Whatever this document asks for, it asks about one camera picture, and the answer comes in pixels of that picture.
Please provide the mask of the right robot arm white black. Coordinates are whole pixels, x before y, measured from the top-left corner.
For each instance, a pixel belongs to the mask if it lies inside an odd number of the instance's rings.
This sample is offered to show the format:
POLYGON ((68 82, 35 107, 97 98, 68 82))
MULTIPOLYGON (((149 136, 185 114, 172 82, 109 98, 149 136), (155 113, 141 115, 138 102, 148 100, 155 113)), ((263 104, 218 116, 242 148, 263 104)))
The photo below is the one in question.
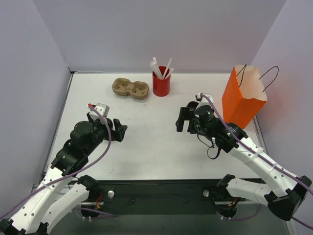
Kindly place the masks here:
POLYGON ((207 102, 190 102, 186 107, 181 107, 176 121, 177 132, 183 131, 185 121, 189 122, 189 133, 205 137, 219 151, 240 160, 263 180, 261 184, 226 175, 217 187, 217 195, 221 199, 247 199, 267 206, 282 220, 290 221, 293 218, 310 191, 310 178, 284 169, 256 145, 243 129, 216 117, 207 102))

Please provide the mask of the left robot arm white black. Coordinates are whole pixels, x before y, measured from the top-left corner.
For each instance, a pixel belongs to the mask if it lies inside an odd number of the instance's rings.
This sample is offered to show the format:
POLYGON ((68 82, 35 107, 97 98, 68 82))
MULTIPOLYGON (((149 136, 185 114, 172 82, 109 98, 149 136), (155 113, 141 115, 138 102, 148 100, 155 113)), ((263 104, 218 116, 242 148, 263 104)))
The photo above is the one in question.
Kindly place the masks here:
POLYGON ((127 125, 118 119, 87 114, 88 120, 75 124, 69 140, 57 153, 39 187, 24 201, 11 218, 0 222, 5 235, 46 235, 79 203, 94 201, 99 196, 99 183, 84 175, 60 199, 56 197, 89 161, 89 155, 102 141, 124 139, 127 125))

